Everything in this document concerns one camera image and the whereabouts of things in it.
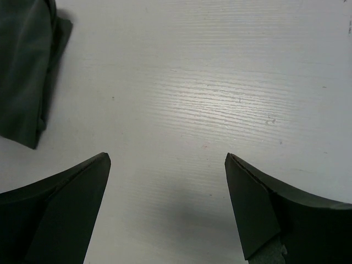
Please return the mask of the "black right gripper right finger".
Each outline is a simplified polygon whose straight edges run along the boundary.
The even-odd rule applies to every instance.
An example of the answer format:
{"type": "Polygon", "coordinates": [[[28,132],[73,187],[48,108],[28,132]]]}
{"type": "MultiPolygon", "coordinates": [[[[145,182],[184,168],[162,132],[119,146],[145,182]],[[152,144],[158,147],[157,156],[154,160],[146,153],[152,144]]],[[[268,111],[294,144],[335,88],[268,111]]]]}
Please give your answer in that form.
{"type": "Polygon", "coordinates": [[[351,263],[351,204],[302,191],[231,153],[225,172],[248,263],[351,263]]]}

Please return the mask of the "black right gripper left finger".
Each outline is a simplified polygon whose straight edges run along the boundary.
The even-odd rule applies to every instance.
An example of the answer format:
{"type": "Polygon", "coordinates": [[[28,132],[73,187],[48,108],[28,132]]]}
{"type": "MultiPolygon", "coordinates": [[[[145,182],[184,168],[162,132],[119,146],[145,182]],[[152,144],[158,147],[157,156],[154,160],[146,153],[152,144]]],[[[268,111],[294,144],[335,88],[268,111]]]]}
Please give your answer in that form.
{"type": "Polygon", "coordinates": [[[110,168],[103,152],[1,193],[1,263],[83,263],[110,168]]]}

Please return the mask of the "dark grey t-shirt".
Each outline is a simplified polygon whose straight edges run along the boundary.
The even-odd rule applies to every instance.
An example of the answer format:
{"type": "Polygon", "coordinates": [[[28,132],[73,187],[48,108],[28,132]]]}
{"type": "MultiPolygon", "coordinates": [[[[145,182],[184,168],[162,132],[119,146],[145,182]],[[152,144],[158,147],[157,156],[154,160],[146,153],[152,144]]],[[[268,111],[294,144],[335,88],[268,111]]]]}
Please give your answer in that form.
{"type": "Polygon", "coordinates": [[[73,24],[55,1],[1,1],[1,136],[35,149],[73,24]]]}

